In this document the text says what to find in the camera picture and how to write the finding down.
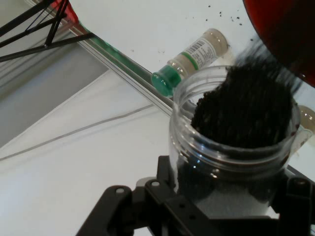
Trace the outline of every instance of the screw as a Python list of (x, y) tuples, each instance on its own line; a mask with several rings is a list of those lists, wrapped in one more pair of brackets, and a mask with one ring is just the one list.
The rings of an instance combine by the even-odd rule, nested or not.
[(123, 188), (116, 189), (117, 194), (124, 193), (124, 192), (125, 192), (125, 190)]
[(151, 183), (151, 185), (154, 186), (154, 187), (157, 187), (157, 186), (159, 186), (159, 182), (154, 181), (154, 182)]

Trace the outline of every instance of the small glass vial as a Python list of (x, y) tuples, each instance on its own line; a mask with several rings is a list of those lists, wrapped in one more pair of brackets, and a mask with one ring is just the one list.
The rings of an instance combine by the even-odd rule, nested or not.
[(273, 146), (239, 148), (216, 143), (190, 123), (198, 98), (216, 89), (225, 77), (225, 66), (205, 68), (175, 90), (169, 125), (174, 190), (209, 218), (264, 215), (284, 177), (300, 124), (299, 109), (293, 102), (287, 137)]
[(171, 97), (173, 89), (182, 79), (213, 63), (226, 53), (227, 48), (221, 32), (209, 29), (183, 52), (169, 60), (161, 70), (153, 73), (152, 84), (163, 96)]
[(301, 124), (292, 144), (291, 154), (300, 149), (315, 134), (315, 112), (306, 106), (299, 106)]

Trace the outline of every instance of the red container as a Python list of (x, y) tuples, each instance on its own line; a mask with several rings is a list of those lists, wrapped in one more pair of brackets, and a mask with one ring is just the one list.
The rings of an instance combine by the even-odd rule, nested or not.
[(244, 0), (250, 20), (271, 53), (315, 87), (315, 0)]

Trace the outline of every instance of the scattered black particles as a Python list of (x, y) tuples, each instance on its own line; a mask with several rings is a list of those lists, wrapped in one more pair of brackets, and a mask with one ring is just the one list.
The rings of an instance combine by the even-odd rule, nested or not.
[(231, 67), (216, 90), (206, 92), (191, 125), (205, 137), (240, 148), (274, 145), (291, 119), (290, 87), (278, 81), (278, 62), (248, 59)]

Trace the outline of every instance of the jar rim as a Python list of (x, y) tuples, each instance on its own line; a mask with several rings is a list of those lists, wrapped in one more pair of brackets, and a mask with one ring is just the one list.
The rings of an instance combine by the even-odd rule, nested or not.
[[(181, 91), (184, 90), (185, 87), (192, 85), (194, 83), (194, 81), (192, 81), (191, 78), (198, 76), (199, 74), (204, 73), (205, 71), (212, 71), (212, 70), (220, 70), (221, 68), (224, 69), (228, 69), (231, 66), (211, 66), (211, 67), (207, 67), (201, 70), (198, 70), (197, 72), (195, 72), (193, 75), (191, 75), (189, 78), (185, 79), (184, 81), (182, 81), (176, 88), (175, 92), (174, 92), (174, 105), (173, 105), (173, 113), (175, 113), (176, 115), (179, 115), (179, 117), (181, 117), (181, 112), (180, 112), (180, 98), (181, 98)], [(222, 77), (226, 77), (223, 75), (213, 75), (210, 78), (222, 78)], [(294, 120), (296, 121), (296, 123), (294, 124), (294, 131), (293, 131), (293, 136), (294, 134), (297, 132), (297, 129), (300, 125), (300, 112), (299, 112), (299, 108), (297, 106), (297, 103), (295, 102), (295, 100), (292, 100), (293, 102), (293, 107), (292, 107), (292, 118), (294, 118)], [(283, 140), (281, 140), (280, 142), (271, 145), (271, 146), (266, 146), (266, 147), (256, 147), (256, 148), (244, 148), (244, 147), (233, 147), (233, 146), (229, 146), (229, 145), (225, 145), (225, 144), (221, 144), (218, 143), (212, 139), (207, 138), (206, 136), (200, 134), (196, 129), (194, 129), (192, 127), (192, 125), (190, 124), (190, 122), (188, 122), (186, 119), (181, 118), (181, 119), (177, 119), (177, 122), (182, 123), (182, 125), (184, 125), (189, 133), (191, 134), (191, 136), (195, 136), (198, 137), (200, 139), (203, 140), (203, 142), (206, 142), (206, 144), (210, 145), (210, 146), (220, 146), (221, 149), (226, 150), (226, 151), (235, 151), (235, 152), (242, 152), (242, 153), (253, 153), (253, 152), (266, 152), (266, 151), (273, 151), (275, 149), (278, 149), (280, 147), (282, 147), (286, 142), (288, 142), (291, 138), (292, 138), (292, 133), (287, 135)]]

